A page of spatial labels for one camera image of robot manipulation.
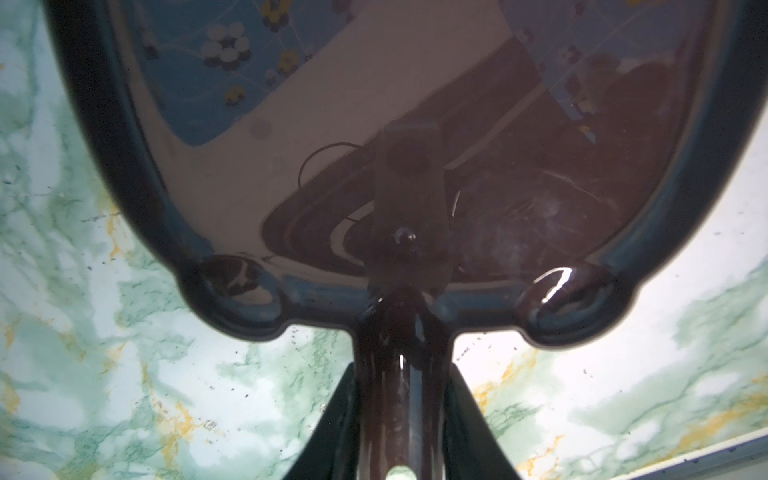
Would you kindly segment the black dustpan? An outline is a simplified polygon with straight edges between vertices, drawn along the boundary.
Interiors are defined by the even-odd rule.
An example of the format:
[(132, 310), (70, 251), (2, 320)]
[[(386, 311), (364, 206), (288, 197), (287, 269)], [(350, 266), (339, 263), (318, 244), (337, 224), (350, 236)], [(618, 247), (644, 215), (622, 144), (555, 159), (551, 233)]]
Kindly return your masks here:
[(47, 1), (105, 185), (205, 323), (351, 336), (356, 479), (446, 479), (455, 340), (610, 331), (767, 96), (763, 1)]

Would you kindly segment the aluminium frame rail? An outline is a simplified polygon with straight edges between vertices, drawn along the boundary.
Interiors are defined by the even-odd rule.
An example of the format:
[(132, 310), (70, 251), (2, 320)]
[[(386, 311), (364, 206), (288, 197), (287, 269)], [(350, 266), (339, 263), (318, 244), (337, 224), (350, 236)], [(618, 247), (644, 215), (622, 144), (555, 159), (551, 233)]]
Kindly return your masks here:
[(767, 428), (661, 461), (616, 479), (766, 479)]

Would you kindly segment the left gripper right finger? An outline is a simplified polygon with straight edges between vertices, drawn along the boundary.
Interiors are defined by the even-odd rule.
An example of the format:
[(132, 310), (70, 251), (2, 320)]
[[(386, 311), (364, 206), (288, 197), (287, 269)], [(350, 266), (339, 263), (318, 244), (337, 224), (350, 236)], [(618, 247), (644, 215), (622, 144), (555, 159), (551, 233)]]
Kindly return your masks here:
[(445, 390), (443, 454), (448, 480), (520, 480), (452, 364)]

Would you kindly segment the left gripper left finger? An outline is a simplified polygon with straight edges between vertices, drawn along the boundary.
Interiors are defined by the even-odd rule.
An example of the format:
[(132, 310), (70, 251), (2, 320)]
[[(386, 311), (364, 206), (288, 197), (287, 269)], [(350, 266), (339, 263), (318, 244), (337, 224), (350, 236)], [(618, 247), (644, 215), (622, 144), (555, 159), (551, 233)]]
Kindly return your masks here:
[(355, 480), (360, 448), (360, 397), (353, 364), (339, 381), (317, 426), (284, 480)]

